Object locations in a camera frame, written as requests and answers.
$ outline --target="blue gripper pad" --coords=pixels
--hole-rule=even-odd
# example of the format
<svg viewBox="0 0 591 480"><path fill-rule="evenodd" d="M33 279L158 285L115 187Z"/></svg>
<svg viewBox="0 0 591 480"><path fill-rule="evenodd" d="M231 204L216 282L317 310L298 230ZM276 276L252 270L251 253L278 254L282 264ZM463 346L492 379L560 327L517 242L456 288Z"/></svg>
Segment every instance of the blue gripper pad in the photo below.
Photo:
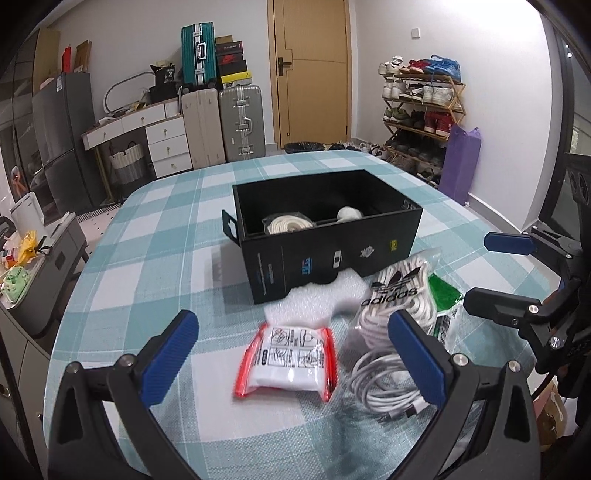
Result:
<svg viewBox="0 0 591 480"><path fill-rule="evenodd" d="M198 337L199 321L193 312L187 311L176 330L144 370L139 396L146 407L162 403Z"/></svg>
<svg viewBox="0 0 591 480"><path fill-rule="evenodd" d="M536 251L535 243L529 236L511 233L487 233L484 246L489 252L515 255L530 255Z"/></svg>
<svg viewBox="0 0 591 480"><path fill-rule="evenodd" d="M388 336L425 401L441 410L447 399L445 374L400 312L390 315Z"/></svg>

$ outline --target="white sneaker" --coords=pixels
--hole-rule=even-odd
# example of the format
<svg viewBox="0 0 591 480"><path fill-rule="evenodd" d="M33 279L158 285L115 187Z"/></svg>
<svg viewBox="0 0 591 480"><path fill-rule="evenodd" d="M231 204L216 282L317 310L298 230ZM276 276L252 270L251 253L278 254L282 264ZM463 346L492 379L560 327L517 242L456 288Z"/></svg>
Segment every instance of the white sneaker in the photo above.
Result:
<svg viewBox="0 0 591 480"><path fill-rule="evenodd" d="M400 94L404 93L407 91L407 85L406 82L404 80L396 80L396 82L394 82L392 84L392 96L390 97L391 99L394 100L399 100L400 99Z"/></svg>
<svg viewBox="0 0 591 480"><path fill-rule="evenodd" d="M452 104L453 89L449 87L435 87L433 91L433 103L448 107Z"/></svg>
<svg viewBox="0 0 591 480"><path fill-rule="evenodd" d="M396 55L395 57L392 57L392 61L388 63L386 72L398 75L400 73L400 65L402 65L402 57Z"/></svg>
<svg viewBox="0 0 591 480"><path fill-rule="evenodd" d="M423 103L433 103L433 90L435 87L425 85L423 87Z"/></svg>
<svg viewBox="0 0 591 480"><path fill-rule="evenodd" d="M382 97L392 98L392 84L391 83L384 83L384 91L382 92Z"/></svg>

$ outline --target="teal suitcase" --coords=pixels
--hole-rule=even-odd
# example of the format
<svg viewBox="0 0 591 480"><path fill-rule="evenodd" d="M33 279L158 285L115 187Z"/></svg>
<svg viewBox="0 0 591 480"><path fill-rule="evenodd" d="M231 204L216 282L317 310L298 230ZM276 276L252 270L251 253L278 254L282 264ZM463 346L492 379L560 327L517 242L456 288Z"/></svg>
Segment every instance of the teal suitcase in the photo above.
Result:
<svg viewBox="0 0 591 480"><path fill-rule="evenodd" d="M185 83L206 85L209 80L217 78L215 38L213 22L183 27L181 49Z"/></svg>

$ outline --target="open box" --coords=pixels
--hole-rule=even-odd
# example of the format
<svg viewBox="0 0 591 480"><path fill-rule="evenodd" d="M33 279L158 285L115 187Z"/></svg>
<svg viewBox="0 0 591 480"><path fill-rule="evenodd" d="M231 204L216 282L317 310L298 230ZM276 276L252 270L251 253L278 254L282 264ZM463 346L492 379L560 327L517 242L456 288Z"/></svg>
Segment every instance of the open box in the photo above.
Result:
<svg viewBox="0 0 591 480"><path fill-rule="evenodd" d="M346 268L365 277L407 258L423 212L365 170L282 177L232 188L237 219L223 210L223 231L242 248L255 303L282 299L292 288L310 282L330 283ZM357 208L364 217L336 223L344 206ZM317 226L265 234L264 218L293 212Z"/></svg>

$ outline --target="cable connector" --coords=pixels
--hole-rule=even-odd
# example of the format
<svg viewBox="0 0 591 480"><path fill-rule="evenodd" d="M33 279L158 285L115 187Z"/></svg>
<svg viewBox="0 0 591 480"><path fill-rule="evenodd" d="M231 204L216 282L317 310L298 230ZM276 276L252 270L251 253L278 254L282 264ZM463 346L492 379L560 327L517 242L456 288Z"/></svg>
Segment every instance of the cable connector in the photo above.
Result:
<svg viewBox="0 0 591 480"><path fill-rule="evenodd" d="M409 408L404 410L404 413L406 414L407 417L412 417L413 415L417 415L418 413L421 413L429 405L431 405L431 404L427 403L425 401L425 399L423 398L423 396L421 395L415 401L413 401L413 403L411 404L411 406Z"/></svg>

